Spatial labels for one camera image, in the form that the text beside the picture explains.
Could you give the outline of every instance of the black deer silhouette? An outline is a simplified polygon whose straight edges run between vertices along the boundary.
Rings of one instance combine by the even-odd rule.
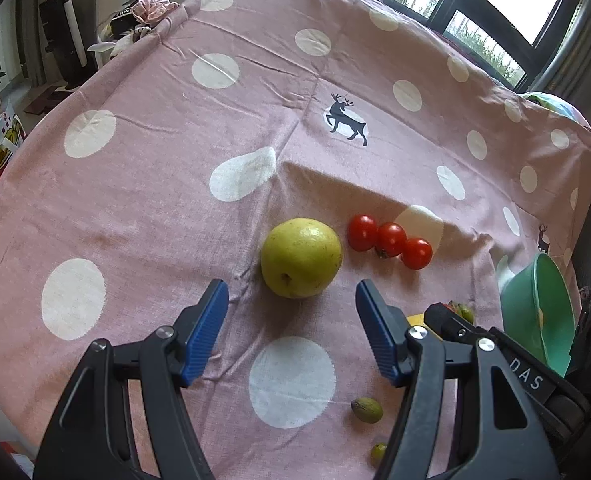
[[[549,246],[551,245],[551,243],[547,243],[544,241],[544,233],[546,233],[548,227],[546,225],[540,224],[538,226],[538,229],[540,229],[540,235],[537,239],[537,248],[541,253],[549,254]]]
[[[331,97],[333,97],[333,101],[335,101],[331,105],[331,108],[329,109],[329,113],[327,114],[327,123],[329,123],[329,125],[333,126],[331,133],[334,133],[335,130],[338,129],[338,124],[340,124],[340,123],[347,124],[349,126],[349,128],[351,128],[353,130],[353,135],[349,137],[349,140],[355,139],[355,136],[357,136],[357,134],[360,134],[362,136],[362,138],[364,139],[364,142],[362,143],[362,145],[366,146],[367,145],[367,138],[365,137],[364,129],[365,129],[365,126],[367,126],[367,123],[361,123],[359,121],[356,121],[355,119],[352,119],[351,117],[349,117],[348,115],[346,115],[344,113],[344,108],[347,106],[348,107],[353,106],[353,103],[351,101],[349,101],[346,97],[344,97],[344,102],[338,101],[338,99],[340,97],[339,94],[331,94]],[[331,124],[332,119],[336,121],[335,124]]]

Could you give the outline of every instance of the pear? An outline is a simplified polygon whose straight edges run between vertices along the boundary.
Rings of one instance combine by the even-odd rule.
[[[309,298],[335,278],[342,264],[342,245],[328,225],[293,218],[268,234],[260,264],[264,281],[278,296]]]

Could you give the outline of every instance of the red tomato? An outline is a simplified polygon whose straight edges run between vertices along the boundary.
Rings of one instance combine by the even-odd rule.
[[[433,258],[431,244],[422,238],[409,238],[402,250],[402,261],[409,269],[424,269]]]
[[[377,240],[377,223],[370,216],[355,215],[349,222],[347,240],[353,250],[368,251]]]
[[[381,258],[392,258],[402,252],[407,234],[393,222],[382,224],[377,230],[375,250]]]

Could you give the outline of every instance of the curtain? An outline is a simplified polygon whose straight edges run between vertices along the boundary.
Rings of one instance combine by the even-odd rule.
[[[45,0],[21,0],[21,37],[24,49],[24,70],[32,86],[54,83],[62,78],[53,54],[45,51],[46,38],[38,6]],[[96,43],[96,0],[73,0],[75,16],[85,47]]]
[[[585,83],[590,72],[591,0],[581,0],[562,46],[530,90],[554,94],[578,106],[587,101]]]

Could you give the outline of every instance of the window frame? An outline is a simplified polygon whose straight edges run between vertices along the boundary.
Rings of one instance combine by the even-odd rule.
[[[480,68],[508,88],[514,89],[515,92],[524,92],[547,69],[555,57],[580,0],[557,0],[533,44],[529,43],[504,14],[488,0],[438,0],[435,9],[428,18],[395,0],[378,1],[413,18],[456,44]],[[456,12],[461,12],[469,20],[475,22],[524,70],[525,75],[515,87],[499,75],[482,56],[447,32],[447,27]]]

